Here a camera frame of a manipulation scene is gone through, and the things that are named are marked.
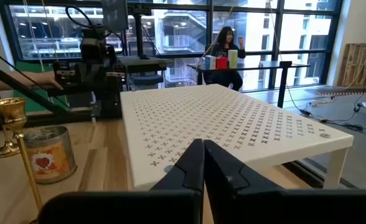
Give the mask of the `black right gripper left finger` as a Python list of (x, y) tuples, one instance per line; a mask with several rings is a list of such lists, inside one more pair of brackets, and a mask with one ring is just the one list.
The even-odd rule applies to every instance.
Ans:
[(202, 224), (204, 162), (196, 139), (151, 189), (60, 194), (42, 207), (38, 224)]

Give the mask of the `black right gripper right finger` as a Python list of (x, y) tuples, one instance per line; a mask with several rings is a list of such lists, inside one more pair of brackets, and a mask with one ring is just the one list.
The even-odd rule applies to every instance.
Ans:
[(204, 145), (215, 224), (366, 224), (366, 190), (284, 189), (215, 142)]

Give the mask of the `brass candlestick holder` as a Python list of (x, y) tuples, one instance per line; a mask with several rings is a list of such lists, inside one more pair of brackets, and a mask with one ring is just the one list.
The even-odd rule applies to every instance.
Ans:
[(6, 129), (10, 129), (14, 133), (14, 138), (17, 139), (17, 144), (21, 151), (22, 160), (29, 179), (32, 194), (34, 196), (37, 209), (40, 211), (43, 203), (34, 178), (31, 162), (24, 143), (24, 133), (22, 131), (25, 123), (27, 122), (25, 105), (26, 100), (21, 97), (0, 99), (0, 115), (2, 126)]
[(5, 142), (4, 145), (0, 147), (0, 158), (10, 157), (19, 154), (20, 153), (19, 146), (16, 143), (14, 143), (11, 139), (9, 139), (7, 135), (7, 130), (5, 128), (2, 128), (2, 130), (5, 137)]

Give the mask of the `candle tin orange heart label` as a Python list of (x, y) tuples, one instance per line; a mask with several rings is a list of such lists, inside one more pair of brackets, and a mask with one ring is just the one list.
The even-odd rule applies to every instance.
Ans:
[(24, 136), (27, 154), (38, 184), (53, 184), (70, 177), (77, 169), (69, 131), (50, 126)]

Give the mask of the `person's forearm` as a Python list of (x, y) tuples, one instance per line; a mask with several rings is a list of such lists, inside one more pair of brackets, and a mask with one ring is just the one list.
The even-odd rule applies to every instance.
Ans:
[(36, 85), (31, 76), (20, 73), (0, 73), (0, 89), (18, 89)]

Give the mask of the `person's hand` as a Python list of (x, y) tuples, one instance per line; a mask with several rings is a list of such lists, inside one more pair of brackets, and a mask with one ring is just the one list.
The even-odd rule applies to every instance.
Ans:
[(52, 71), (33, 73), (30, 77), (40, 85), (53, 85), (59, 90), (63, 90), (63, 87), (55, 80), (55, 75)]

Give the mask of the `green panel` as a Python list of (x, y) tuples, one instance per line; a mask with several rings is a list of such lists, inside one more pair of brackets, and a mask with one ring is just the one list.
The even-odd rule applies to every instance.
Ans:
[[(28, 63), (28, 62), (21, 62), (21, 61), (17, 61), (15, 66), (22, 71), (23, 73), (27, 74), (27, 72), (34, 72), (34, 73), (39, 73), (42, 71), (45, 72), (52, 72), (53, 71), (53, 66), (51, 63), (45, 63), (43, 65), (39, 64), (39, 63)], [(65, 95), (62, 96), (58, 96), (58, 97), (53, 97), (53, 96), (49, 96), (44, 90), (42, 89), (34, 89), (33, 87), (31, 88), (35, 93), (39, 94), (40, 96), (44, 97), (46, 100), (48, 100), (49, 102), (60, 106), (63, 109), (68, 109), (68, 101), (66, 99)], [(14, 90), (13, 92), (13, 96), (15, 97), (23, 97), (24, 99), (26, 99), (26, 112), (47, 112), (47, 110), (42, 107), (41, 105), (37, 104), (36, 102), (34, 102), (33, 100), (31, 100), (30, 98), (26, 97), (25, 95), (23, 95), (22, 93)]]

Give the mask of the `white perforated metal shelf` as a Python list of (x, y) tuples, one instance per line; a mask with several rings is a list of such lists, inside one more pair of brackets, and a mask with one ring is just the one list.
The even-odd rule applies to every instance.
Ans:
[(330, 153), (324, 188), (335, 189), (354, 138), (220, 85), (120, 95), (132, 185), (150, 189), (195, 139), (209, 139), (254, 170)]

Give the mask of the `black equipment stand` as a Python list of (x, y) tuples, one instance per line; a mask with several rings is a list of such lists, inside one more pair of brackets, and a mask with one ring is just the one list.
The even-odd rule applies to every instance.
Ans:
[(150, 90), (158, 89), (164, 83), (167, 65), (172, 60), (156, 57), (157, 48), (150, 36), (145, 34), (151, 44), (153, 57), (144, 54), (143, 23), (142, 16), (150, 16), (151, 10), (143, 5), (128, 6), (128, 14), (134, 17), (136, 29), (137, 56), (120, 57), (120, 61), (125, 68), (126, 90)]

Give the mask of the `black monitor on pole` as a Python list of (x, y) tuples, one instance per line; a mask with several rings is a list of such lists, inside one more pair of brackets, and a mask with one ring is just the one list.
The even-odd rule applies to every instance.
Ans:
[(128, 8), (126, 0), (101, 0), (103, 24), (112, 31), (122, 31), (128, 26)]

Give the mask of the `red box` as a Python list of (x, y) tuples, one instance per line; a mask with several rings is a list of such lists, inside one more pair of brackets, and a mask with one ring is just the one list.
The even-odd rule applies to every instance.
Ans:
[(225, 70), (227, 68), (228, 68), (228, 58), (218, 57), (215, 59), (215, 69), (216, 70)]

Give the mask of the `blue and white box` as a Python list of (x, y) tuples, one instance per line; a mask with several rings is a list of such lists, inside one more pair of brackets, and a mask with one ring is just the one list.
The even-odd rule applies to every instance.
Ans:
[(205, 59), (205, 69), (206, 70), (215, 70), (216, 69), (216, 57), (212, 55), (206, 55)]

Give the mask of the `person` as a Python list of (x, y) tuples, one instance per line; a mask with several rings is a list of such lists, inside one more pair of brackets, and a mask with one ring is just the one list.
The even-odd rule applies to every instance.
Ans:
[[(238, 37), (239, 47), (233, 43), (233, 40), (234, 34), (232, 28), (229, 26), (223, 27), (217, 37), (217, 43), (214, 45), (217, 48), (216, 54), (224, 53), (228, 55), (229, 50), (236, 50), (238, 52), (238, 58), (244, 59), (246, 53), (242, 36)], [(227, 88), (232, 85), (232, 89), (235, 91), (239, 91), (243, 85), (243, 78), (235, 70), (215, 73), (204, 72), (203, 76), (206, 84), (215, 83)]]

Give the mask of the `wooden pallet stack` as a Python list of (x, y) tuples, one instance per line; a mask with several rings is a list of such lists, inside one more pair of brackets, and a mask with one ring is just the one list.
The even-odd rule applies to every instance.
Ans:
[(346, 44), (339, 71), (339, 86), (360, 86), (366, 83), (366, 43)]

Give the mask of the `black window frame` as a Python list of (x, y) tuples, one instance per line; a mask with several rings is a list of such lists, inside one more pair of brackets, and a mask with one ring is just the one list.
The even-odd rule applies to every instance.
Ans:
[[(143, 52), (171, 61), (165, 86), (190, 85), (191, 68), (229, 26), (245, 63), (290, 60), (289, 86), (324, 84), (343, 0), (125, 0), (141, 16)], [(17, 62), (78, 58), (79, 23), (103, 19), (100, 0), (0, 0), (0, 16)]]

